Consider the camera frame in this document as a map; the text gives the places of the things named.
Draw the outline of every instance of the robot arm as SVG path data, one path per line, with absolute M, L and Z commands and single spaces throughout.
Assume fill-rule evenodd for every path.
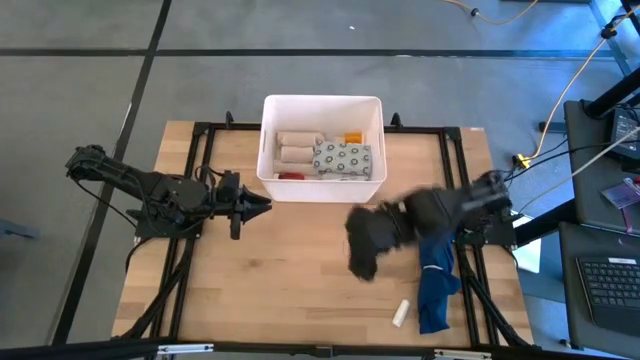
M 498 172 L 488 172 L 468 187 L 455 190 L 421 188 L 395 202 L 383 202 L 373 211 L 354 207 L 347 219 L 351 256 L 349 269 L 373 280 L 376 257 L 392 247 L 415 244 L 420 239 L 449 240 L 464 227 L 482 231 L 498 218 L 511 222 L 511 201 Z
M 142 237 L 187 237 L 205 219 L 223 215 L 231 220 L 231 238 L 237 240 L 241 224 L 271 209 L 271 200 L 240 188 L 240 175 L 230 171 L 221 174 L 217 187 L 215 180 L 209 187 L 204 181 L 143 172 L 108 157 L 98 145 L 76 148 L 66 167 L 76 182 L 103 181 L 141 200 L 145 211 L 127 213 L 138 220 L 136 235 Z

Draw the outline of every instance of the gray patterned cloth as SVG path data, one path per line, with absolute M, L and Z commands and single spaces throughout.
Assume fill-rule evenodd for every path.
M 313 167 L 320 174 L 339 173 L 371 177 L 371 146 L 316 141 L 313 147 Z

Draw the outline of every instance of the white wire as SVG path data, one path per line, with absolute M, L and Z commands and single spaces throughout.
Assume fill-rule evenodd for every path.
M 633 131 L 629 132 L 627 135 L 625 135 L 622 138 L 620 138 L 620 140 L 618 140 L 618 141 L 614 142 L 613 144 L 609 145 L 609 147 L 607 147 L 606 149 L 602 150 L 598 155 L 594 156 L 593 158 L 591 158 L 591 160 L 587 161 L 586 164 L 582 165 L 578 170 L 574 171 L 568 178 L 562 180 L 561 182 L 559 182 L 555 186 L 553 186 L 553 187 L 547 189 L 546 191 L 544 191 L 542 194 L 540 194 L 540 195 L 534 197 L 533 199 L 529 200 L 528 203 L 524 204 L 524 206 L 522 208 L 520 208 L 520 211 L 518 211 L 518 213 L 522 213 L 522 211 L 527 206 L 531 205 L 536 200 L 540 199 L 541 197 L 543 197 L 543 196 L 547 195 L 548 193 L 550 193 L 551 191 L 555 190 L 560 185 L 562 185 L 562 184 L 566 183 L 567 181 L 571 180 L 574 176 L 576 176 L 579 173 L 581 173 L 582 170 L 586 169 L 587 167 L 589 167 L 589 165 L 593 164 L 596 160 L 600 159 L 602 157 L 602 155 L 608 153 L 609 151 L 611 151 L 611 149 L 613 149 L 614 147 L 620 145 L 623 141 L 627 140 L 628 138 L 633 136 L 638 131 L 640 131 L 640 126 L 638 126 Z

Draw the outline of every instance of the desk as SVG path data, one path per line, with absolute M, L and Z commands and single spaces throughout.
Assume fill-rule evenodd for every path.
M 564 114 L 569 136 L 569 149 L 593 145 L 605 141 L 605 121 L 589 118 L 582 111 L 578 101 L 564 103 Z M 601 147 L 580 150 L 570 155 L 571 171 L 602 151 Z M 561 221 L 574 224 L 586 224 L 598 228 L 625 232 L 626 226 L 622 213 L 600 194 L 600 191 L 622 182 L 625 177 L 635 178 L 636 174 L 620 170 L 620 163 L 606 156 L 598 159 L 573 178 L 575 198 L 538 216 L 527 224 L 516 228 L 518 244 L 526 244 L 558 229 Z M 640 206 L 627 208 L 633 234 L 640 235 Z
M 183 172 L 192 129 L 192 122 L 167 123 L 155 170 Z M 463 129 L 462 135 L 469 177 L 476 178 L 491 168 L 486 136 L 481 129 Z M 217 131 L 211 167 L 238 171 L 251 191 L 267 195 L 256 177 L 259 136 L 259 131 Z M 387 134 L 386 154 L 388 178 L 371 200 L 372 205 L 416 186 L 444 187 L 437 136 Z M 453 169 L 459 183 L 457 166 Z M 447 320 L 451 329 L 419 335 L 415 303 L 420 267 L 416 248 L 381 257 L 372 283 L 361 282 L 349 272 L 344 222 L 350 208 L 348 204 L 276 202 L 270 212 L 242 228 L 239 241 L 229 238 L 228 220 L 206 222 L 195 246 L 179 339 L 468 347 L 461 294 L 449 297 Z M 128 330 L 157 293 L 167 243 L 151 241 L 132 258 L 114 335 Z M 485 247 L 484 258 L 494 302 L 519 335 L 532 342 L 513 260 L 503 249 L 491 246 Z M 391 319 L 405 298 L 412 307 L 403 326 L 395 328 Z M 477 299 L 475 309 L 480 339 L 486 343 L 484 316 Z M 168 330 L 170 310 L 171 301 L 163 334 Z
M 560 248 L 567 297 L 567 322 L 569 324 L 569 338 L 573 345 L 602 350 L 632 359 L 640 357 L 637 337 L 603 329 L 591 321 L 587 299 L 576 266 L 577 257 L 619 257 L 620 254 L 627 254 L 628 257 L 640 257 L 640 242 L 638 240 L 640 239 L 610 231 L 560 223 Z

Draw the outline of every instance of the red object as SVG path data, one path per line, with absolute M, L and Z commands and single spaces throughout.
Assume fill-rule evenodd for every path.
M 280 180 L 304 180 L 304 175 L 298 173 L 282 173 L 278 175 Z

